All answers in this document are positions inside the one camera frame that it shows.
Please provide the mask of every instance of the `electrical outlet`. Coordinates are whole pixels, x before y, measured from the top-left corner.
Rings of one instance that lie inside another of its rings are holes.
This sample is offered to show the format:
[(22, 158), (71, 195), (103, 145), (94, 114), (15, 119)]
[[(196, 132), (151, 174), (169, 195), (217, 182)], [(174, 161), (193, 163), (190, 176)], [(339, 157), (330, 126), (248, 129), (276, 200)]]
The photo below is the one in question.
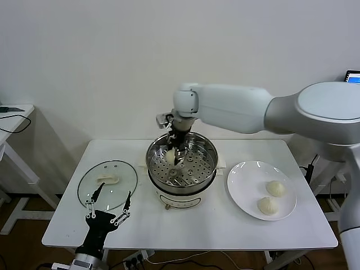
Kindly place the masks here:
[(137, 259), (137, 255), (141, 254), (143, 257), (143, 261), (146, 260), (147, 258), (149, 258), (150, 256), (153, 256), (155, 254), (155, 251), (153, 250), (138, 250), (137, 252), (131, 254), (130, 256), (126, 257), (125, 259), (123, 259), (124, 262), (126, 262), (127, 260), (130, 260), (132, 258), (135, 258), (137, 260), (136, 265), (138, 266), (140, 264), (140, 261)]

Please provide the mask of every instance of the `wooden floor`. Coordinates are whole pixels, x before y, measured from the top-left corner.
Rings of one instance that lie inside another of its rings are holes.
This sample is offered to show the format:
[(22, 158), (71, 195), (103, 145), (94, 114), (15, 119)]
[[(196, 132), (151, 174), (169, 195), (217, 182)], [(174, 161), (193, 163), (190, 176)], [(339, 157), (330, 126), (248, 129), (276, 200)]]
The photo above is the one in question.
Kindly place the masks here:
[[(18, 202), (18, 198), (15, 198), (9, 204), (4, 204), (0, 208), (0, 226), (2, 227), (11, 213), (12, 209)], [(325, 211), (329, 211), (325, 200), (320, 200), (320, 204)], [(40, 198), (30, 199), (26, 210), (51, 210), (51, 208)], [(69, 264), (73, 255), (62, 248), (45, 247), (41, 243), (41, 238), (47, 228), (48, 221), (41, 220), (20, 220), (14, 226), (12, 232), (3, 236), (0, 235), (0, 255), (2, 255), (6, 261), (8, 270), (35, 270), (41, 263), (64, 263)], [(337, 238), (339, 239), (336, 222), (331, 223), (331, 227), (334, 230)], [(110, 266), (117, 262), (121, 262), (122, 259), (131, 255), (134, 251), (110, 251), (108, 256), (108, 263)], [(157, 251), (150, 259), (153, 262), (162, 262), (165, 260), (172, 260), (178, 258), (184, 258), (192, 254), (200, 252), (195, 251)], [(254, 251), (232, 251), (228, 252), (228, 255), (236, 262), (240, 268), (252, 268), (256, 270), (263, 269), (266, 264), (266, 260), (263, 252)], [(338, 247), (331, 250), (314, 250), (307, 254), (308, 258), (313, 262), (316, 270), (345, 270), (347, 264), (345, 261), (343, 249), (341, 244)], [(220, 267), (223, 270), (236, 270), (234, 265), (218, 251), (210, 252), (201, 256), (192, 258), (193, 260), (202, 264), (213, 264)], [(146, 270), (158, 270), (162, 264), (152, 265), (148, 262), (145, 263)], [(3, 270), (4, 265), (0, 262), (0, 270)], [(122, 266), (118, 266), (114, 269), (123, 269)], [(168, 265), (166, 269), (172, 270), (196, 270), (196, 269), (216, 269), (213, 267), (200, 267), (194, 264), (182, 264), (182, 265)], [(288, 270), (305, 270), (311, 269), (311, 265), (305, 259), (301, 258), (301, 265), (291, 263)]]

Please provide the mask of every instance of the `glass lid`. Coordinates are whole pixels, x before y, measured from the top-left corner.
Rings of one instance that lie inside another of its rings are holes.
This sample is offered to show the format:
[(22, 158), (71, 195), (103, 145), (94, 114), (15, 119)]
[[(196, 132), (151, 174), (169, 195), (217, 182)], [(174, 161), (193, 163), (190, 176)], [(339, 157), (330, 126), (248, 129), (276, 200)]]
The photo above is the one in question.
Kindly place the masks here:
[(113, 210), (125, 203), (129, 191), (133, 195), (137, 185), (137, 175), (130, 164), (120, 160), (96, 165), (83, 176), (78, 186), (78, 198), (84, 207), (86, 207), (85, 201), (91, 199), (94, 191), (102, 183), (105, 184), (95, 203), (95, 209)]

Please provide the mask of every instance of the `white robotic arm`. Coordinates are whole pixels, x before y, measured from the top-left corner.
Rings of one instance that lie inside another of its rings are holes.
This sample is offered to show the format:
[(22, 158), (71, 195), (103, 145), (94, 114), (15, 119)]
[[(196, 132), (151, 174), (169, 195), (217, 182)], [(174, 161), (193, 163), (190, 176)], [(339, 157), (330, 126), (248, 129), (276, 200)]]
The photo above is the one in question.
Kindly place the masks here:
[(262, 88), (183, 84), (173, 101), (172, 112), (156, 120), (160, 128), (171, 124), (168, 142), (177, 162), (185, 156), (185, 134), (196, 119), (239, 133), (297, 133), (313, 139), (324, 158), (347, 162), (353, 188), (340, 212), (339, 231), (349, 269), (360, 269), (360, 85), (318, 83), (273, 97)]

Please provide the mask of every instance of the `steamed bun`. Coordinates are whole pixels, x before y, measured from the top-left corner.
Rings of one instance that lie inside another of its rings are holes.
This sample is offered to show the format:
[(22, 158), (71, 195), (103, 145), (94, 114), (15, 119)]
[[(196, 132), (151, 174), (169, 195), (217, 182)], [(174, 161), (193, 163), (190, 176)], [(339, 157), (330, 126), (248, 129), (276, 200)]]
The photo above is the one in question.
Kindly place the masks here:
[(266, 183), (266, 190), (274, 197), (283, 197), (286, 193), (286, 188), (280, 181)]
[(265, 215), (274, 215), (279, 210), (276, 200), (270, 197), (264, 197), (258, 200), (258, 208)]

